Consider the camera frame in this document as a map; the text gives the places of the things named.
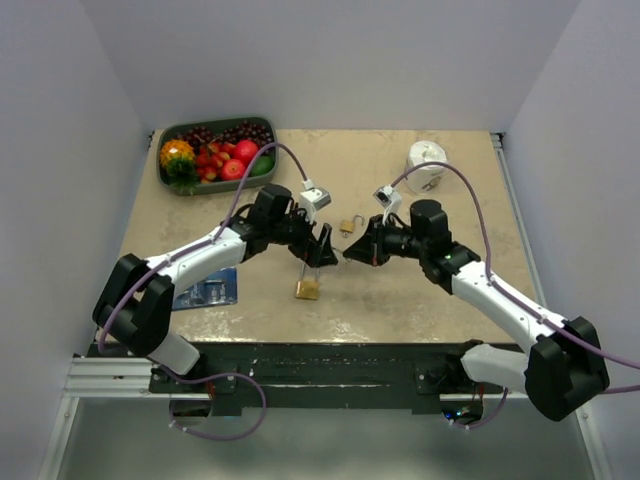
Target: padlock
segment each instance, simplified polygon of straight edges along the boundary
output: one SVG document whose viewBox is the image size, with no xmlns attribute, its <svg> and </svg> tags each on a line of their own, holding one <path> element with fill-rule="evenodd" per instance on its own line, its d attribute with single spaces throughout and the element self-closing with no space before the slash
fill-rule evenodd
<svg viewBox="0 0 640 480">
<path fill-rule="evenodd" d="M 362 215 L 354 215 L 351 220 L 342 220 L 340 222 L 340 231 L 342 232 L 342 236 L 344 238 L 347 238 L 355 231 L 357 218 L 360 218 L 362 220 L 362 225 L 364 226 L 364 217 Z"/>
<path fill-rule="evenodd" d="M 307 270 L 307 264 L 302 262 L 302 270 L 300 270 L 300 279 L 296 283 L 296 293 L 294 297 L 300 300 L 317 300 L 320 297 L 320 269 L 315 268 L 313 278 L 305 278 L 304 274 Z"/>
</svg>

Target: table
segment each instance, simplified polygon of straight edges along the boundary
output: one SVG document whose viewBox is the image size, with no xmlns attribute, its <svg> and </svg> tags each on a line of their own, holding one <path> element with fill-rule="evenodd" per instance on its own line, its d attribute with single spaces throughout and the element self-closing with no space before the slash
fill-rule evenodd
<svg viewBox="0 0 640 480">
<path fill-rule="evenodd" d="M 159 131 L 152 141 L 137 193 L 122 254 L 148 257 L 173 250 L 212 230 L 226 215 L 233 193 L 178 197 L 156 178 Z M 330 223 L 332 242 L 344 249 L 363 233 L 348 239 L 338 232 L 343 219 L 359 213 L 381 213 L 373 192 L 403 170 L 409 147 L 432 140 L 446 151 L 449 162 L 469 178 L 477 191 L 494 252 L 493 268 L 526 295 L 533 288 L 489 133 L 481 131 L 278 130 L 278 139 L 300 158 L 317 186 L 329 190 L 332 204 L 319 212 L 318 222 Z M 297 198 L 300 175 L 281 153 L 274 183 Z M 250 203 L 256 189 L 241 196 Z M 400 215 L 408 220 L 412 194 L 402 182 Z M 429 196 L 442 203 L 454 239 L 484 256 L 478 219 L 464 184 L 447 173 Z M 264 342 L 461 342 L 470 338 L 498 342 L 509 337 L 480 312 L 432 285 L 415 260 L 392 258 L 373 268 L 341 259 L 337 267 L 321 269 L 320 299 L 295 299 L 300 261 L 286 247 L 266 252 L 238 265 L 239 303 L 172 315 L 172 329 L 190 341 Z"/>
</svg>

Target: white wall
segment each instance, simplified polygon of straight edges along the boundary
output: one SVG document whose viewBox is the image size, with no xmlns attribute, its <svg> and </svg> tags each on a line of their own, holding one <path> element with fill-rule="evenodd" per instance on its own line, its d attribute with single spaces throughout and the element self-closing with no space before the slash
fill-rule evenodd
<svg viewBox="0 0 640 480">
<path fill-rule="evenodd" d="M 578 0 L 81 0 L 150 128 L 504 130 Z"/>
<path fill-rule="evenodd" d="M 640 360 L 640 3 L 582 0 L 506 136 L 551 307 Z M 610 364 L 614 386 L 640 383 Z M 640 394 L 599 398 L 617 479 L 638 478 Z"/>
<path fill-rule="evenodd" d="M 0 476 L 35 478 L 146 135 L 76 0 L 0 2 Z"/>
</svg>

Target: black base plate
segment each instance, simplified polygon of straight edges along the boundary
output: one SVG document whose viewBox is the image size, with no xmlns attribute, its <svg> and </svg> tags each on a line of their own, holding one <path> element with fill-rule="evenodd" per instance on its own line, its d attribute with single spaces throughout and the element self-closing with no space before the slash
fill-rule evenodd
<svg viewBox="0 0 640 480">
<path fill-rule="evenodd" d="M 447 378 L 452 352 L 461 344 L 281 344 L 194 343 L 203 354 L 193 372 L 200 378 L 222 371 L 251 376 L 264 389 L 270 408 L 407 409 L 440 413 L 441 394 L 473 393 L 468 379 Z M 518 350 L 513 344 L 495 345 Z M 215 383 L 217 415 L 239 415 L 261 400 L 248 382 Z M 160 376 L 151 393 L 205 393 L 205 385 L 184 385 Z M 486 386 L 486 393 L 500 393 Z"/>
</svg>

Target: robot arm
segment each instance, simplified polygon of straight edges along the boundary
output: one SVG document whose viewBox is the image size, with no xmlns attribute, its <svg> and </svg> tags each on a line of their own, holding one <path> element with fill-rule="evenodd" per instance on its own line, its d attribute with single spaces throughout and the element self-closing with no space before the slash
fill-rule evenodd
<svg viewBox="0 0 640 480">
<path fill-rule="evenodd" d="M 273 243 L 286 245 L 310 267 L 338 263 L 331 248 L 331 226 L 325 224 L 319 238 L 313 234 L 315 214 L 331 202 L 331 197 L 309 181 L 305 187 L 299 203 L 290 208 L 292 197 L 288 189 L 273 184 L 265 186 L 248 206 L 247 215 L 242 216 L 242 209 L 239 210 L 215 242 L 220 227 L 163 255 L 146 260 L 125 255 L 109 277 L 93 311 L 93 320 L 104 326 L 118 302 L 143 275 L 175 258 L 176 253 L 202 244 L 153 275 L 142 294 L 131 298 L 117 314 L 109 332 L 134 355 L 149 357 L 180 375 L 188 374 L 198 362 L 200 352 L 169 330 L 173 300 L 188 287 L 221 268 L 249 260 Z"/>
<path fill-rule="evenodd" d="M 561 420 L 609 386 L 601 357 L 564 339 L 506 298 L 491 282 L 500 282 L 532 311 L 599 348 L 591 323 L 581 317 L 568 321 L 543 308 L 493 272 L 490 282 L 480 257 L 452 240 L 447 215 L 438 202 L 414 202 L 410 225 L 406 225 L 396 224 L 401 198 L 392 187 L 383 187 L 374 196 L 385 207 L 385 213 L 369 220 L 363 237 L 345 250 L 344 257 L 372 266 L 384 265 L 391 256 L 417 259 L 432 283 L 483 312 L 522 349 L 523 353 L 508 352 L 469 342 L 452 366 L 457 370 L 453 376 L 526 393 L 536 408 L 552 420 Z"/>
</svg>

